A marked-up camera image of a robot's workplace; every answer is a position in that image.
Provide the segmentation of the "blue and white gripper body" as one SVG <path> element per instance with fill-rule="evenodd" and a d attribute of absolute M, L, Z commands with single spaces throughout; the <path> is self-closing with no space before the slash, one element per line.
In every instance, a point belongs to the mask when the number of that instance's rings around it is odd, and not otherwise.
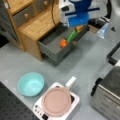
<path fill-rule="evenodd" d="M 59 0 L 60 21 L 67 27 L 86 25 L 106 14 L 107 0 Z"/>

